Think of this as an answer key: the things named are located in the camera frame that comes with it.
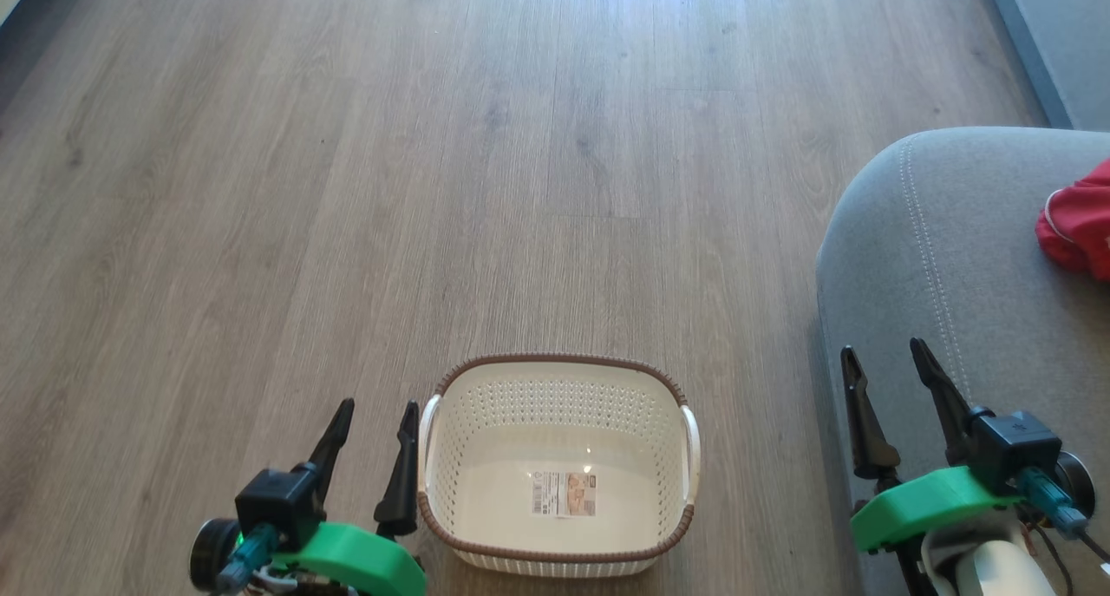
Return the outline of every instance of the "basket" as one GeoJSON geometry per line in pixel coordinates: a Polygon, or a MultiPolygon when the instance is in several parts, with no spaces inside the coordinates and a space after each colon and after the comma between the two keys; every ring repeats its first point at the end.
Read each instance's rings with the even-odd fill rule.
{"type": "Polygon", "coordinates": [[[654,367],[492,355],[455,367],[428,401],[417,503],[468,564],[624,576],[686,534],[700,461],[686,397],[654,367]]]}

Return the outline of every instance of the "basket rim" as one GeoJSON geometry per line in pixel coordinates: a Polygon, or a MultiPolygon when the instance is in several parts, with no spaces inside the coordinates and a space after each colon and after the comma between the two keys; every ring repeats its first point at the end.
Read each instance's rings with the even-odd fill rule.
{"type": "MultiPolygon", "coordinates": [[[[441,397],[442,395],[445,395],[452,383],[454,383],[454,381],[458,378],[463,372],[467,372],[472,370],[472,367],[516,362],[594,364],[598,366],[626,367],[630,371],[646,372],[646,374],[649,374],[652,377],[658,380],[659,383],[669,390],[670,394],[674,395],[675,403],[677,403],[678,407],[689,406],[689,403],[686,402],[686,395],[684,395],[682,390],[678,388],[677,383],[670,378],[670,375],[659,371],[658,367],[654,367],[642,362],[634,362],[634,360],[609,357],[609,355],[562,354],[562,352],[515,352],[515,354],[477,355],[477,357],[473,357],[456,365],[455,367],[452,367],[452,370],[444,375],[443,380],[440,380],[440,384],[436,386],[434,395],[440,395],[441,397]]],[[[432,533],[434,533],[436,537],[440,537],[444,544],[455,548],[456,550],[472,553],[474,555],[501,557],[516,562],[554,564],[622,564],[652,559],[674,548],[686,535],[686,532],[689,531],[690,522],[694,519],[694,506],[687,504],[683,508],[683,516],[679,518],[678,525],[676,525],[675,529],[670,532],[670,535],[650,548],[629,550],[625,553],[544,553],[542,550],[523,550],[500,546],[488,546],[461,539],[460,537],[455,537],[450,534],[447,529],[440,524],[440,521],[435,518],[435,515],[432,513],[431,502],[427,498],[427,493],[423,491],[418,492],[416,494],[416,504],[420,507],[421,517],[424,517],[424,524],[426,524],[428,528],[432,529],[432,533]]]]}

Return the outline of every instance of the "barcode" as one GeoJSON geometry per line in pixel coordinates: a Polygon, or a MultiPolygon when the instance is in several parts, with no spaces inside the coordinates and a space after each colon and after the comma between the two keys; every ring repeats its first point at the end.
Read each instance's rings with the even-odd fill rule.
{"type": "Polygon", "coordinates": [[[538,514],[544,509],[544,488],[539,478],[532,478],[532,513],[538,514]]]}

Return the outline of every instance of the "wire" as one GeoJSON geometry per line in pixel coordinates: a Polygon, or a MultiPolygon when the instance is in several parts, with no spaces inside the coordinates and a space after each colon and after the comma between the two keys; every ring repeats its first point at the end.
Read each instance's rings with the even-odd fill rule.
{"type": "Polygon", "coordinates": [[[1045,547],[1048,548],[1048,554],[1052,556],[1052,560],[1060,567],[1060,574],[1063,575],[1063,584],[1067,588],[1067,596],[1072,596],[1076,593],[1076,586],[1071,584],[1071,573],[1068,572],[1068,566],[1063,565],[1063,559],[1060,558],[1060,553],[1056,549],[1056,545],[1048,538],[1048,534],[1045,533],[1045,529],[1042,529],[1040,525],[1037,523],[1030,523],[1030,526],[1032,526],[1033,529],[1040,534],[1041,539],[1045,541],[1045,547]]]}
{"type": "Polygon", "coordinates": [[[1090,534],[1086,531],[1079,532],[1079,541],[1087,545],[1096,555],[1102,559],[1103,564],[1110,564],[1110,555],[1107,554],[1106,549],[1098,545],[1093,539],[1091,539],[1090,534]]]}

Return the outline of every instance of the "sticker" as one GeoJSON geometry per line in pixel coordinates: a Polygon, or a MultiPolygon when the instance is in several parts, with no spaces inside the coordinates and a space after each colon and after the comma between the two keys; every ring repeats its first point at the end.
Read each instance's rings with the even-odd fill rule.
{"type": "Polygon", "coordinates": [[[532,515],[564,518],[597,515],[597,475],[532,473],[532,515]]]}

